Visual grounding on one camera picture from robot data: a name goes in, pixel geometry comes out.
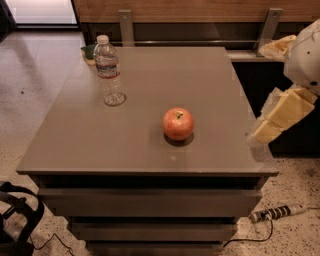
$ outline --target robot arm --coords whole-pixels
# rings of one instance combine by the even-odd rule
[[[314,109],[320,96],[320,19],[295,36],[263,46],[260,53],[283,61],[284,75],[294,84],[286,91],[275,88],[247,139],[250,146],[268,144]]]

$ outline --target apple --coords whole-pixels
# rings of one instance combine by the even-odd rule
[[[183,141],[192,134],[194,120],[188,110],[172,108],[165,113],[162,125],[168,138],[174,141]]]

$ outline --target bag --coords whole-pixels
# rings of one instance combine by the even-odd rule
[[[34,196],[38,201],[37,209],[34,211],[25,203],[25,198],[17,198],[8,194],[9,192],[21,192]],[[0,181],[0,201],[11,206],[5,213],[0,214],[0,256],[32,256],[34,246],[27,240],[42,219],[44,213],[43,203],[31,190],[3,181]],[[16,240],[10,234],[7,234],[4,227],[4,221],[8,220],[14,212],[22,214],[27,219],[26,225]]]

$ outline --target apple stem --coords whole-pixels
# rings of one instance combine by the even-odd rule
[[[180,119],[183,116],[183,113],[182,112],[177,112],[176,115],[177,115],[177,118]]]

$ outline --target floor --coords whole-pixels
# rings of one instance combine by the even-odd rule
[[[30,178],[18,175],[15,169],[69,72],[81,58],[83,45],[79,32],[15,32],[0,43],[0,180],[37,192]],[[263,187],[263,199],[255,210],[296,203],[320,207],[320,159],[277,158],[275,163],[280,174]],[[1,203],[0,210],[5,208]],[[63,217],[53,216],[46,209],[32,234],[36,247],[54,233],[72,247],[74,255],[93,255],[85,249],[84,241],[70,234]],[[248,218],[241,218],[234,238],[264,239],[269,233],[269,222],[252,224]],[[230,243],[222,255],[312,256],[320,251],[319,241],[320,210],[308,210],[274,221],[274,232],[268,241]],[[70,254],[53,238],[33,255]]]

